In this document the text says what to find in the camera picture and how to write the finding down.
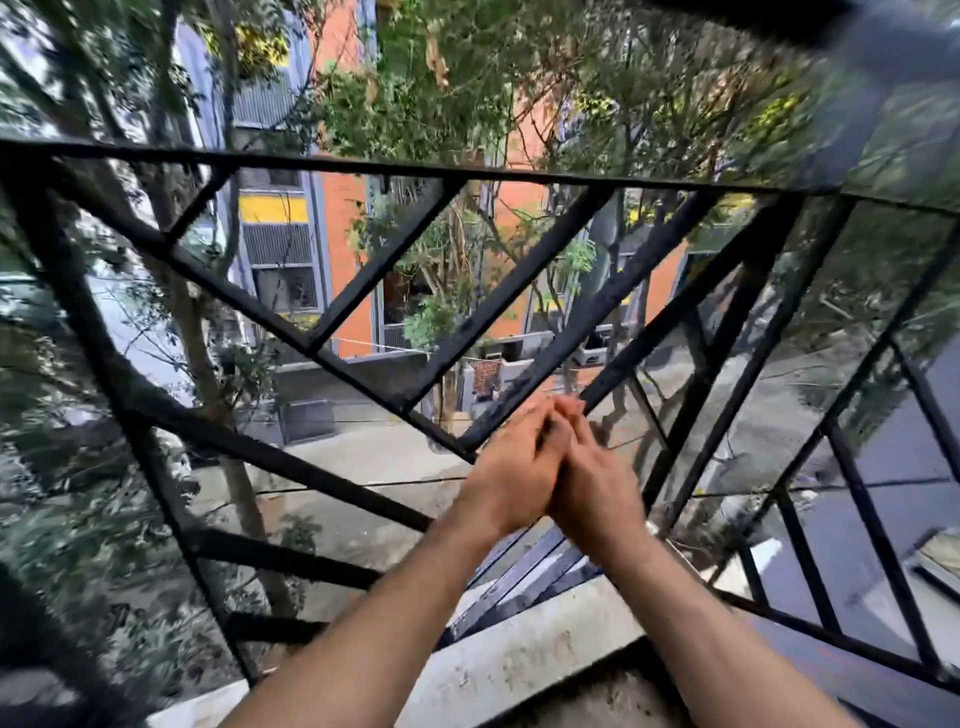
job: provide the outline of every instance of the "forearm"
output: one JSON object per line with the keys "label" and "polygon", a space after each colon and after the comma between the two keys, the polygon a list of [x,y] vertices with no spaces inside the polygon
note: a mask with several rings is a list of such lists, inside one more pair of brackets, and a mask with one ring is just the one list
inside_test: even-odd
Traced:
{"label": "forearm", "polygon": [[368,595],[251,693],[224,727],[393,725],[495,540],[455,504]]}
{"label": "forearm", "polygon": [[657,647],[697,725],[856,725],[659,542],[632,540],[605,569]]}

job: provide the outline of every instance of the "balcony railing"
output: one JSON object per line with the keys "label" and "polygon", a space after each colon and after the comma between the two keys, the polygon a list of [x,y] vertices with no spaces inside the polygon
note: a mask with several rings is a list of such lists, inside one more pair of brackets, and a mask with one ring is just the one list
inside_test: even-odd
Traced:
{"label": "balcony railing", "polygon": [[[926,264],[912,290],[889,320],[886,328],[859,362],[849,382],[837,393],[793,461],[774,484],[761,491],[762,505],[750,521],[723,548],[720,563],[709,584],[734,556],[743,564],[751,587],[752,599],[717,591],[718,595],[740,609],[784,624],[818,640],[849,650],[891,669],[911,675],[927,683],[960,693],[960,680],[950,675],[938,658],[912,592],[905,580],[900,562],[873,506],[869,489],[857,471],[851,445],[838,426],[838,419],[851,404],[866,381],[869,372],[881,357],[893,355],[903,368],[906,379],[920,404],[955,479],[960,481],[960,446],[947,425],[944,413],[933,399],[924,373],[897,345],[895,335],[916,311],[918,305],[936,284],[960,252],[960,214],[929,206],[915,206],[881,200],[865,195],[849,194],[837,189],[797,190],[755,185],[669,182],[633,178],[604,178],[573,174],[547,174],[532,170],[471,169],[443,166],[393,164],[340,158],[288,158],[265,155],[232,155],[190,149],[152,149],[133,146],[102,146],[79,141],[0,141],[0,181],[23,234],[30,241],[44,267],[51,288],[59,299],[74,329],[77,341],[89,361],[91,371],[107,395],[116,421],[122,427],[146,479],[163,508],[175,539],[207,600],[209,608],[223,630],[232,654],[249,680],[257,677],[244,642],[305,643],[324,628],[322,623],[300,619],[279,619],[227,610],[218,599],[202,568],[202,559],[268,569],[295,575],[310,581],[325,581],[353,588],[368,588],[380,573],[320,556],[297,552],[244,536],[213,528],[196,528],[183,522],[178,511],[167,500],[163,485],[164,473],[151,457],[154,438],[152,427],[161,427],[182,439],[203,444],[231,457],[242,459],[257,468],[274,473],[303,486],[352,504],[372,514],[425,531],[432,519],[423,513],[363,488],[336,474],[307,463],[282,449],[276,449],[219,425],[212,424],[194,411],[179,404],[164,391],[136,385],[118,363],[105,352],[111,346],[96,303],[88,292],[78,291],[60,274],[61,262],[77,255],[58,225],[58,209],[54,193],[70,201],[127,238],[142,254],[166,262],[173,270],[208,291],[223,303],[236,308],[254,323],[269,331],[277,341],[297,355],[316,362],[335,377],[353,387],[364,397],[379,404],[436,443],[455,453],[467,463],[474,462],[477,451],[491,434],[540,385],[567,360],[577,348],[620,306],[652,271],[679,246],[710,213],[727,192],[759,196],[763,204],[753,219],[704,266],[666,307],[645,328],[612,358],[599,375],[580,393],[587,412],[594,409],[614,388],[622,383],[640,402],[652,425],[663,433],[664,447],[643,484],[643,500],[648,507],[658,501],[667,477],[690,435],[721,369],[731,354],[741,329],[768,284],[772,268],[782,252],[788,234],[793,230],[804,204],[811,198],[826,198],[828,212],[819,223],[819,232],[804,248],[805,259],[799,270],[785,284],[780,302],[766,323],[760,339],[751,346],[745,367],[729,398],[709,431],[706,441],[686,473],[679,491],[672,499],[667,516],[660,526],[660,536],[668,538],[711,458],[731,427],[737,412],[756,383],[761,369],[785,328],[801,304],[825,257],[830,252],[854,209],[864,202],[893,206],[904,210],[923,211],[951,221],[951,231],[939,252]],[[97,189],[78,180],[64,159],[117,159],[148,164],[209,165],[214,182],[202,190],[189,205],[183,217],[169,231],[157,230],[125,211],[113,206]],[[304,332],[279,316],[243,289],[214,275],[192,254],[178,244],[178,237],[201,214],[205,203],[218,187],[239,167],[306,169],[317,172],[340,172],[392,177],[416,177],[431,182],[422,190],[420,199],[403,213],[393,228],[392,236],[378,253],[362,267],[344,291],[330,304],[319,322]],[[524,257],[473,311],[473,313],[441,343],[427,362],[420,379],[400,395],[380,391],[360,377],[324,346],[350,313],[373,291],[396,262],[413,245],[418,236],[470,180],[538,182],[577,185],[583,191],[555,220]],[[675,190],[684,196],[676,213],[650,234],[646,242],[610,277],[593,297],[589,307],[555,336],[522,375],[461,436],[444,431],[417,411],[416,405],[460,359],[479,337],[499,318],[508,306],[540,275],[592,218],[618,188]],[[645,401],[636,378],[636,367],[675,329],[690,326],[689,314],[696,311],[714,289],[731,274],[735,286],[729,303],[713,332],[686,332],[695,362],[694,376],[687,386],[676,418],[669,426],[656,421]],[[789,496],[794,476],[806,458],[827,440],[839,462],[856,509],[870,536],[879,563],[890,582],[894,599],[900,607],[914,643],[919,661],[880,649],[843,633],[830,601],[824,580],[812,557],[809,543],[795,505]],[[760,582],[750,550],[744,548],[765,515],[777,509],[798,556],[804,579],[809,586],[820,623],[813,623],[773,608]],[[516,533],[499,544],[474,574],[470,586],[481,582],[484,575],[516,544],[523,533]],[[523,578],[548,555],[560,552],[519,598],[501,603]],[[593,566],[573,570],[581,561],[580,552],[566,546],[564,535],[553,527],[487,588],[480,598],[459,616],[444,632],[438,648],[454,643],[517,611],[538,604],[553,595],[570,589],[598,574]]]}

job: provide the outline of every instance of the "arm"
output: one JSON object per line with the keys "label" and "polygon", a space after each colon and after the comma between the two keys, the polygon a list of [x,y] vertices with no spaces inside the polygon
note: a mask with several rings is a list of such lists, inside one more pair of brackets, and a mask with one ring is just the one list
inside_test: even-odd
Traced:
{"label": "arm", "polygon": [[581,414],[550,513],[598,564],[657,647],[703,728],[855,728],[830,697],[711,595],[646,529],[636,476],[600,448]]}
{"label": "arm", "polygon": [[223,728],[392,726],[476,567],[497,540],[542,515],[568,437],[549,403],[512,418],[406,558],[257,686]]}

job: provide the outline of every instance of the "hand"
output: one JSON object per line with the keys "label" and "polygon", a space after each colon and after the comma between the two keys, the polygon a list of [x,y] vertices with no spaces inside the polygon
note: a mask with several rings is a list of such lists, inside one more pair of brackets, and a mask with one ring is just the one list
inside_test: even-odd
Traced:
{"label": "hand", "polygon": [[548,513],[590,559],[605,570],[624,546],[646,545],[647,532],[636,475],[597,444],[584,402],[556,397],[554,406],[573,429],[573,439]]}
{"label": "hand", "polygon": [[454,508],[502,538],[543,515],[573,432],[551,399],[524,404],[497,430],[467,476]]}

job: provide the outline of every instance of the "yellow stripe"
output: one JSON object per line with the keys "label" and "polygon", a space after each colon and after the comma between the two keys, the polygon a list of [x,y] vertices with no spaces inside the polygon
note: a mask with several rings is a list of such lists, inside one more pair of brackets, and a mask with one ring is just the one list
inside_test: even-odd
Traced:
{"label": "yellow stripe", "polygon": [[243,195],[240,219],[245,223],[306,223],[306,200],[290,195]]}

